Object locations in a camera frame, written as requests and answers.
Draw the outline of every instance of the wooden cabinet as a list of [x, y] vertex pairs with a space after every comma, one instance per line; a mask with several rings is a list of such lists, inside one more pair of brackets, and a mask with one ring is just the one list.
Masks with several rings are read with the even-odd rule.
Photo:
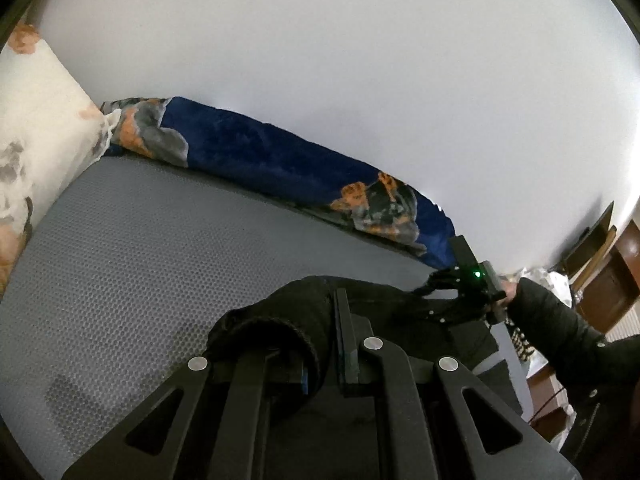
[[585, 287], [577, 311], [606, 333], [640, 296], [640, 230], [631, 221], [609, 253], [609, 261]]

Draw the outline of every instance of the hand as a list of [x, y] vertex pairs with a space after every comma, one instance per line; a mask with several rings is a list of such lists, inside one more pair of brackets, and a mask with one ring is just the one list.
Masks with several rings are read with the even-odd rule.
[[512, 283], [512, 282], [507, 282], [505, 280], [502, 280], [502, 288], [507, 293], [507, 297], [503, 298], [502, 300], [496, 301], [491, 305], [487, 305], [484, 309], [486, 312], [491, 312], [493, 310], [496, 314], [498, 314], [501, 311], [503, 311], [505, 308], [507, 308], [511, 303], [511, 301], [513, 301], [513, 298], [516, 297], [516, 293], [518, 291], [517, 283]]
[[513, 282], [506, 282], [502, 280], [502, 288], [507, 293], [507, 297], [503, 300], [496, 301], [496, 306], [501, 306], [503, 308], [507, 308], [507, 306], [514, 300], [516, 297], [516, 293], [518, 291], [518, 284]]

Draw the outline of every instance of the black sleeve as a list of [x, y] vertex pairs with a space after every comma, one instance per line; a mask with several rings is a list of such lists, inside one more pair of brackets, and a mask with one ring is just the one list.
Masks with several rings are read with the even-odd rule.
[[508, 312], [564, 386], [638, 381], [640, 336], [607, 343], [575, 310], [526, 278], [520, 280]]

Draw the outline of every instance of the floral pillowcase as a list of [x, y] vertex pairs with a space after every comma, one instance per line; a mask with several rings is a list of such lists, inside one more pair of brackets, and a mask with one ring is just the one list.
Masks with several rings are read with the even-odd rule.
[[103, 115], [31, 25], [0, 52], [0, 297], [31, 231], [108, 148]]

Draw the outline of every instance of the floral blanket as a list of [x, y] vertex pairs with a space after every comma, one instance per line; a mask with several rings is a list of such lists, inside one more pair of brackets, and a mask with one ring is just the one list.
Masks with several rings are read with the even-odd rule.
[[454, 263], [451, 220], [414, 188], [383, 171], [272, 124], [183, 97], [106, 102], [120, 108], [117, 146], [221, 176], [325, 220], [386, 238], [437, 269]]

